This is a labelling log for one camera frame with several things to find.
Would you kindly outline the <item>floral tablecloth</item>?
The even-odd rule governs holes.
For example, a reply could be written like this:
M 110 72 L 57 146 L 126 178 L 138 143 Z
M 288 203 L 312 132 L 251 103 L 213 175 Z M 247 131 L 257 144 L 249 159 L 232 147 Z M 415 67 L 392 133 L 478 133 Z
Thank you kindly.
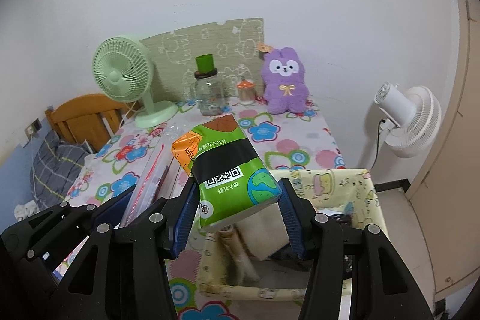
M 245 106 L 230 100 L 224 112 L 235 117 L 264 165 L 270 170 L 343 169 L 345 162 L 319 108 L 312 102 L 301 114 L 272 115 L 261 101 Z M 193 126 L 207 122 L 196 106 L 178 105 L 177 114 L 157 127 L 126 123 L 96 154 L 86 157 L 66 199 L 72 206 L 101 205 L 140 179 L 155 147 L 176 140 Z M 291 305 L 269 310 L 253 301 L 208 297 L 196 285 L 203 245 L 208 234 L 191 232 L 186 249 L 167 263 L 172 297 L 180 319 L 275 319 Z

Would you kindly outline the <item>green desk fan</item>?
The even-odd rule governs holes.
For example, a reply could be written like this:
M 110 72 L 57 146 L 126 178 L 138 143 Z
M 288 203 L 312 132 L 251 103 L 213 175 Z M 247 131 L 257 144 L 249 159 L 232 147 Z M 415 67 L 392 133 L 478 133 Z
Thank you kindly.
M 110 99 L 121 103 L 141 101 L 137 127 L 156 127 L 173 118 L 178 107 L 171 101 L 155 101 L 151 85 L 155 74 L 149 49 L 138 40 L 112 37 L 96 49 L 92 72 L 98 87 Z

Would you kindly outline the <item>green orange tissue pack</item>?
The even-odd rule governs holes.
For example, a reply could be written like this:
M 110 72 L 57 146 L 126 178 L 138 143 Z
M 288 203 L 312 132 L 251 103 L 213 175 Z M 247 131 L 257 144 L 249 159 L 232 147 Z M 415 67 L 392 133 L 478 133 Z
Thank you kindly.
M 200 227 L 215 232 L 278 201 L 281 188 L 233 115 L 197 125 L 172 155 L 199 185 Z

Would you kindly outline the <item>purple plush bunny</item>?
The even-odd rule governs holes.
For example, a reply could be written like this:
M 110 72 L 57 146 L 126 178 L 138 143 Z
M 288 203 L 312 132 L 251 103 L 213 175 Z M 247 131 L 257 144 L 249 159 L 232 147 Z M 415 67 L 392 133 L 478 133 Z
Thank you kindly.
M 309 91 L 304 79 L 305 68 L 293 48 L 272 49 L 264 53 L 260 74 L 264 81 L 263 97 L 270 114 L 300 114 L 306 110 Z

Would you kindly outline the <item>wall power socket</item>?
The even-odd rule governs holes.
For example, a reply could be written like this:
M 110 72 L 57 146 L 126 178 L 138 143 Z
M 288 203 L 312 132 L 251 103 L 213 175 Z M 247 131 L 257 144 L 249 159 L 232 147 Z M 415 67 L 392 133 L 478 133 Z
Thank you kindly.
M 28 140 L 31 140 L 42 128 L 41 121 L 37 118 L 24 129 Z

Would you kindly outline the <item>grey plaid pillow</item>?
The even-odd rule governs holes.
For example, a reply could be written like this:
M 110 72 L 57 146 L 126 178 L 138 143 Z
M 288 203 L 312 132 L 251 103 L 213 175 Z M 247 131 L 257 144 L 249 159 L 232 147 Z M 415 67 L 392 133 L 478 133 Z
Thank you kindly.
M 91 154 L 87 142 L 69 143 L 57 132 L 47 133 L 32 160 L 30 183 L 39 210 L 61 203 Z

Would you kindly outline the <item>blue bed sheet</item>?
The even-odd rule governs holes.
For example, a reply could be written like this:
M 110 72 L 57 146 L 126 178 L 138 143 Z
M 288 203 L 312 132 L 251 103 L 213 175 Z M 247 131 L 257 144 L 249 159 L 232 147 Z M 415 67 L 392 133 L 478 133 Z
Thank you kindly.
M 26 146 L 16 146 L 9 158 L 1 165 L 1 232 L 16 223 L 14 215 L 17 205 L 32 200 L 30 177 L 32 161 L 41 142 L 51 130 L 47 120 L 41 121 L 41 129 Z

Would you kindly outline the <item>yellow cartoon storage box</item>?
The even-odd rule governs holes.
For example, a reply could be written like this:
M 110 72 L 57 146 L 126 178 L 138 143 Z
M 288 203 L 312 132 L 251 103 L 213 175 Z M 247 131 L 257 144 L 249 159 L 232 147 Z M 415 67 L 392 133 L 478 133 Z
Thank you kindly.
M 321 213 L 346 214 L 352 220 L 352 227 L 358 229 L 371 223 L 386 229 L 380 202 L 366 169 L 274 170 L 272 176 L 289 179 L 297 195 L 310 200 Z M 196 280 L 198 290 L 208 297 L 233 301 L 301 301 L 308 284 L 309 268 L 288 267 L 273 260 L 272 255 L 259 260 L 250 253 L 237 231 L 259 275 L 259 282 L 237 284 L 233 259 L 216 232 L 208 235 L 203 245 Z

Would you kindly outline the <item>glass mason jar mug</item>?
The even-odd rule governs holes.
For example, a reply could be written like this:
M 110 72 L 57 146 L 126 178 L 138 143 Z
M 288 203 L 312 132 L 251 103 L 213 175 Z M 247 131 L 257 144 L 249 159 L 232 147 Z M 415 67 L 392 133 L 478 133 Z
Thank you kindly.
M 224 88 L 217 69 L 206 73 L 196 71 L 194 78 L 191 93 L 202 115 L 221 115 L 225 107 Z

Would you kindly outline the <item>pink packet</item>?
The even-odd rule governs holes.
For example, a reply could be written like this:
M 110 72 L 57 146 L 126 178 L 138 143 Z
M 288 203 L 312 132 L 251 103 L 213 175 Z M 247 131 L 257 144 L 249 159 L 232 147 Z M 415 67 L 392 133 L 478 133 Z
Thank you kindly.
M 220 241 L 233 259 L 237 284 L 242 284 L 245 281 L 259 282 L 260 276 L 253 266 L 246 249 L 244 249 L 242 245 L 236 227 L 234 227 L 234 225 L 228 225 L 221 229 L 218 235 Z

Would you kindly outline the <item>clear plastic straw pack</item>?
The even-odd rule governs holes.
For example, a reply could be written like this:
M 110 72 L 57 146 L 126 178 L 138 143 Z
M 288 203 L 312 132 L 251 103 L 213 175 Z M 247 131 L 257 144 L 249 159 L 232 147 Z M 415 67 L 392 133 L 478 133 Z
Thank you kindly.
M 131 224 L 161 196 L 172 196 L 179 165 L 171 148 L 172 144 L 166 142 L 160 142 L 155 147 L 130 197 L 120 227 Z

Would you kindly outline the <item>white tissue stack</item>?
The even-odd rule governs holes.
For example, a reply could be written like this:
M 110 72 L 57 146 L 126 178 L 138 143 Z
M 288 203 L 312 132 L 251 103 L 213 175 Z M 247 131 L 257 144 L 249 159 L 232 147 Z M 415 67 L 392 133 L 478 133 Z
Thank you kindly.
M 243 219 L 236 227 L 250 253 L 261 261 L 290 242 L 277 204 Z

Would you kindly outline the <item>crumpled white cloth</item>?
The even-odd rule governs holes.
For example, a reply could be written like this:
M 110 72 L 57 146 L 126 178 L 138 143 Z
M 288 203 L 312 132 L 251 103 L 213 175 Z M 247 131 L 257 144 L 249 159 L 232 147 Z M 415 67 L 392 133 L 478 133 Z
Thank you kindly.
M 32 200 L 26 204 L 18 204 L 14 209 L 14 216 L 17 222 L 29 218 L 39 212 L 38 204 Z

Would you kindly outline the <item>cotton swab container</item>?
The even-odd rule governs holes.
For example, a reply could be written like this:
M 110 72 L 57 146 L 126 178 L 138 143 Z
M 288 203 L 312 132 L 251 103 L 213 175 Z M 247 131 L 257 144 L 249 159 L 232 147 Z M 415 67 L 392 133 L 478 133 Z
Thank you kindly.
M 238 98 L 241 104 L 250 105 L 256 100 L 255 84 L 248 80 L 242 79 L 237 85 Z

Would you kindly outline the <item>brown paper tag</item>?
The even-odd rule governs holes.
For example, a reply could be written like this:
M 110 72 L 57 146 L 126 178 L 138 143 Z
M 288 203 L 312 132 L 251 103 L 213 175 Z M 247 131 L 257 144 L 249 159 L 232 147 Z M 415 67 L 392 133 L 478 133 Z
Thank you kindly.
M 265 45 L 264 43 L 258 43 L 257 49 L 261 53 L 271 53 L 273 51 L 272 46 Z

